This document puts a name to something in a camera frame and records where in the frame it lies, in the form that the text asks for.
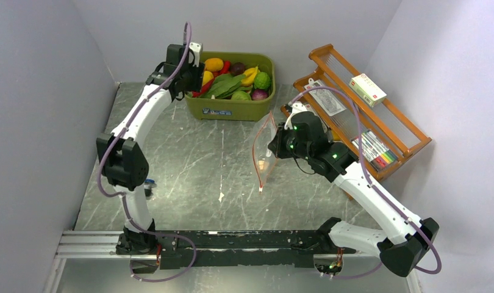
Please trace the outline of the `green leafy vegetable toy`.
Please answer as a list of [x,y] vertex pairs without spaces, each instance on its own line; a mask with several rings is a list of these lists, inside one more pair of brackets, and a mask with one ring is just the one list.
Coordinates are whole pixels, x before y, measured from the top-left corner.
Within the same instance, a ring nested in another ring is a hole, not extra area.
[[200,98],[224,99],[231,96],[236,91],[251,90],[251,86],[242,85],[242,80],[244,80],[245,77],[244,74],[237,76],[222,74],[215,79],[208,91],[203,93]]

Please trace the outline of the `blue black pliers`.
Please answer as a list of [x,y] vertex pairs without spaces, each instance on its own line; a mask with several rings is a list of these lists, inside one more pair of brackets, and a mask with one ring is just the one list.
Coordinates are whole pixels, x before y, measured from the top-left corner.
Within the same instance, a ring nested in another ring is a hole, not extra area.
[[146,179],[144,182],[145,197],[152,196],[152,190],[156,186],[156,182],[153,179]]

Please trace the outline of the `clear zip top bag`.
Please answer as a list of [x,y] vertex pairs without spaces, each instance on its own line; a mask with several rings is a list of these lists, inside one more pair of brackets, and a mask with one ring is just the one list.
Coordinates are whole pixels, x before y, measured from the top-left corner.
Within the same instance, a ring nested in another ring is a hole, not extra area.
[[272,111],[256,122],[251,131],[251,162],[254,167],[253,174],[255,174],[260,194],[263,192],[268,177],[277,162],[276,156],[268,148],[270,142],[276,137],[276,133],[277,124]]

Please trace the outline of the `dark purple fruit toy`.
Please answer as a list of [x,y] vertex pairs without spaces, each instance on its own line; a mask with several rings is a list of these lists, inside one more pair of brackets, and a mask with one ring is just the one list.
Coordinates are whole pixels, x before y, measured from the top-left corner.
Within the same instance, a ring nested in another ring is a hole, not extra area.
[[232,64],[229,68],[229,72],[233,76],[238,76],[240,74],[243,74],[246,70],[246,66],[244,63],[241,62],[236,62]]

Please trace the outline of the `green custard apple toy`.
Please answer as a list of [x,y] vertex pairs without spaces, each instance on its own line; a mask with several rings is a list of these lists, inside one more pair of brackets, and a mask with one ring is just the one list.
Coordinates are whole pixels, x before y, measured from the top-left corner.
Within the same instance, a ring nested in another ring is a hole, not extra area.
[[261,71],[256,74],[253,85],[256,89],[267,90],[271,85],[271,76]]

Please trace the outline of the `white green box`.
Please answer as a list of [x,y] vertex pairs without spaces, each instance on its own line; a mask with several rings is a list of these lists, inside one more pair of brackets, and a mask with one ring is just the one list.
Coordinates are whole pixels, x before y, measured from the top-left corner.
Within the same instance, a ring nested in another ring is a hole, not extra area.
[[364,73],[352,77],[348,85],[370,107],[387,98],[387,94]]

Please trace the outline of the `green round cabbage toy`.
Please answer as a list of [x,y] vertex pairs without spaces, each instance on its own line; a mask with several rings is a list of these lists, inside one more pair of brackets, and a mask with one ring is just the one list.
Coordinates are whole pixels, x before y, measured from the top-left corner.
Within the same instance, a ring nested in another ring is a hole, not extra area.
[[236,91],[231,95],[231,100],[234,100],[234,101],[251,101],[251,95],[245,91]]

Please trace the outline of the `green plastic bin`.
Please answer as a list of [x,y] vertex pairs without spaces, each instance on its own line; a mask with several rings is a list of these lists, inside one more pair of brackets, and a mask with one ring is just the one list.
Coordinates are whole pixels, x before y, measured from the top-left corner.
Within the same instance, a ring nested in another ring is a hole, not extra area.
[[269,75],[271,81],[268,87],[268,96],[260,100],[233,100],[230,96],[233,91],[227,92],[223,99],[211,97],[185,97],[187,107],[197,119],[212,120],[241,120],[258,121],[269,112],[270,104],[276,92],[275,65],[271,58],[263,54],[245,52],[218,52],[208,51],[201,55],[201,60],[212,57],[220,58],[232,63],[241,62],[248,68],[257,67],[261,72]]

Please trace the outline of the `yellow banana toy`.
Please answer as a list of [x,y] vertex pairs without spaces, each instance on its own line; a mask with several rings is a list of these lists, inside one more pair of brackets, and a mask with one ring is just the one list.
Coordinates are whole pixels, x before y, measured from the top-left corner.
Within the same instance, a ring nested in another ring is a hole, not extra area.
[[258,73],[259,73],[258,67],[253,67],[245,70],[243,73],[245,77],[241,80],[241,86],[242,87],[252,86]]

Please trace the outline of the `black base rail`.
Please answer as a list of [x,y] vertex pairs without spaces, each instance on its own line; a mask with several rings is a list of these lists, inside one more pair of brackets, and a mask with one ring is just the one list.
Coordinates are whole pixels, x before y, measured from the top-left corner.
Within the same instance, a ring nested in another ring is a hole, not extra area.
[[115,246],[116,255],[142,259],[152,256],[160,269],[229,266],[293,265],[315,268],[319,256],[354,254],[338,248],[318,230],[159,231],[147,233],[124,228]]

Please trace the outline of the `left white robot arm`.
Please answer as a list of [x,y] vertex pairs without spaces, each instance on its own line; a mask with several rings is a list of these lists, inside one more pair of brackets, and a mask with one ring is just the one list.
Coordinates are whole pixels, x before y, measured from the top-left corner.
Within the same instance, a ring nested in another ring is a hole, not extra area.
[[118,255],[145,255],[159,247],[146,202],[149,163],[142,148],[159,115],[185,93],[200,90],[204,72],[202,51],[200,43],[169,45],[166,60],[146,78],[130,112],[112,131],[96,139],[98,187],[106,197],[119,197],[126,215],[116,245]]

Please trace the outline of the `red chili pepper toy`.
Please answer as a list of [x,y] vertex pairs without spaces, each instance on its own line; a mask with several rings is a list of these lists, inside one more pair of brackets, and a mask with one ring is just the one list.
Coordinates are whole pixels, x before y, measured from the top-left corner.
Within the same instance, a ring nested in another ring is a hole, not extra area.
[[214,83],[215,81],[215,78],[211,79],[210,81],[208,81],[206,84],[204,84],[201,88],[201,90],[199,92],[193,92],[192,93],[192,97],[193,98],[199,98],[200,96],[202,96],[203,94],[205,94],[209,88],[211,88],[212,84]]

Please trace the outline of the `colour marker pen set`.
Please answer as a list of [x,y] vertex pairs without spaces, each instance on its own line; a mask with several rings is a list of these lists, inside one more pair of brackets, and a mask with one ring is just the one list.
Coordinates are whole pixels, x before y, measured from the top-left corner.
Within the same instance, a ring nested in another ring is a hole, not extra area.
[[362,133],[361,145],[364,158],[377,171],[385,170],[398,161],[397,155],[372,130]]

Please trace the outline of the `purple onion toy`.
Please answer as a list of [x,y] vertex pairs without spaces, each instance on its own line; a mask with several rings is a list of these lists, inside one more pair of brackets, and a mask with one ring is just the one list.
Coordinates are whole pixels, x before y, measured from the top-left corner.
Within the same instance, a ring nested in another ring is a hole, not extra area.
[[268,92],[262,89],[255,89],[251,92],[251,99],[253,101],[261,101],[268,98]]

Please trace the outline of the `orange wooden rack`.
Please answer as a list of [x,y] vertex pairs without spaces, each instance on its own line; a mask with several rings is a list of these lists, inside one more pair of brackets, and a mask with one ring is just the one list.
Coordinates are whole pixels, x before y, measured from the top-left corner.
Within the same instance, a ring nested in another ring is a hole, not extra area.
[[317,68],[313,73],[296,80],[294,88],[299,92],[306,89],[308,79],[321,80],[326,86],[336,89],[333,94],[344,104],[346,110],[330,117],[306,93],[299,102],[314,111],[331,131],[334,139],[348,144],[353,151],[357,150],[357,142],[362,141],[362,133],[372,130],[392,152],[398,161],[385,170],[377,171],[365,160],[368,171],[373,177],[382,181],[409,161],[415,154],[431,142],[431,138],[412,123],[389,99],[377,106],[368,106],[348,85],[352,77],[360,74],[332,44],[312,50],[309,59],[314,61]]

